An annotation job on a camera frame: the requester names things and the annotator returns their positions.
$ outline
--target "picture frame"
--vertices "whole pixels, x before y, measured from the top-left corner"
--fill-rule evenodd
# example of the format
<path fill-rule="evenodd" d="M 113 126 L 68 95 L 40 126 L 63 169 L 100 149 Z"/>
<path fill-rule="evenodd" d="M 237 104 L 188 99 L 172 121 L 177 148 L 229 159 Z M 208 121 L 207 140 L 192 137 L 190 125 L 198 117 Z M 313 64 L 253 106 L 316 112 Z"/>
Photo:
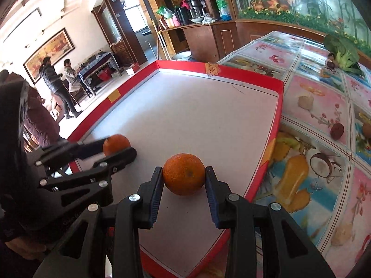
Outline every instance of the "picture frame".
<path fill-rule="evenodd" d="M 51 57 L 52 66 L 60 61 L 63 57 L 75 49 L 71 38 L 65 28 L 58 31 L 43 45 L 41 45 L 23 64 L 27 74 L 32 82 L 36 84 L 41 78 L 39 74 L 40 66 L 43 59 Z"/>

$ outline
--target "bowl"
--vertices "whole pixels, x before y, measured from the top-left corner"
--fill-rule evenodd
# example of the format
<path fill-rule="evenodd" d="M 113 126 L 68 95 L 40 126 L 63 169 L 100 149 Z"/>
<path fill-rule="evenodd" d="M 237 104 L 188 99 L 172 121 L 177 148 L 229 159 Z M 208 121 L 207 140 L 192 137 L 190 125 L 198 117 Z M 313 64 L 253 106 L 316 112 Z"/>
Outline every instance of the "bowl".
<path fill-rule="evenodd" d="M 201 23 L 204 19 L 204 16 L 206 16 L 206 15 L 198 16 L 197 18 L 193 18 L 193 19 L 190 19 L 190 20 L 194 23 Z"/>
<path fill-rule="evenodd" d="M 173 61 L 187 61 L 191 55 L 191 51 L 184 51 L 172 56 L 171 59 Z"/>

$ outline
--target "window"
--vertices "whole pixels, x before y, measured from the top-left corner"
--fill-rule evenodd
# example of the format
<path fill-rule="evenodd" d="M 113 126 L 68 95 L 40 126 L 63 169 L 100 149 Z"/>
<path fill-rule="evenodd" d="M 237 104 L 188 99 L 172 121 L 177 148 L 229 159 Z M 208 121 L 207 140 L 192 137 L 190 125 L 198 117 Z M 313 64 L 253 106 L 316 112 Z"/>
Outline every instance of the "window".
<path fill-rule="evenodd" d="M 139 5 L 139 0 L 124 0 L 122 2 L 125 14 L 134 32 L 141 31 L 148 27 L 144 12 Z"/>

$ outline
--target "white jacket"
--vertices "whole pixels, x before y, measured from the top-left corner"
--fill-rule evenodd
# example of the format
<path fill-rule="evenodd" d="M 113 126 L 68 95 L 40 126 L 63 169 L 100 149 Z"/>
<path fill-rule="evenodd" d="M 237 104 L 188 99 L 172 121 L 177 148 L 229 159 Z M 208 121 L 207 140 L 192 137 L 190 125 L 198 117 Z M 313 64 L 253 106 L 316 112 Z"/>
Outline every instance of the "white jacket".
<path fill-rule="evenodd" d="M 72 69 L 71 67 L 68 67 L 68 66 L 64 67 L 64 76 L 66 77 L 66 79 L 68 81 L 68 84 L 69 84 L 68 91 L 70 93 L 76 92 L 76 91 L 80 90 L 80 88 L 81 88 L 79 80 L 74 82 L 77 74 L 78 73 L 74 69 Z"/>

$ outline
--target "pink tablecloth pattern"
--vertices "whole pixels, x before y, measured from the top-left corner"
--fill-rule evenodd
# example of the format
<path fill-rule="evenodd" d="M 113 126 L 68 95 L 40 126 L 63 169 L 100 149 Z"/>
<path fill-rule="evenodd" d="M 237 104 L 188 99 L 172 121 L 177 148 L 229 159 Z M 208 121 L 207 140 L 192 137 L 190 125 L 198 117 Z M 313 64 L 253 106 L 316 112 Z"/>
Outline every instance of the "pink tablecloth pattern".
<path fill-rule="evenodd" d="M 320 43 L 273 31 L 219 63 L 284 82 L 281 141 L 254 202 L 280 202 L 341 278 L 371 240 L 371 140 L 364 134 L 371 71 L 360 65 L 361 77 L 326 68 L 328 53 Z M 344 126 L 338 140 L 331 137 L 336 123 Z M 283 186 L 293 180 L 299 182 L 288 192 Z M 262 277 L 259 233 L 256 239 Z M 199 277 L 224 277 L 227 252 L 226 245 Z"/>

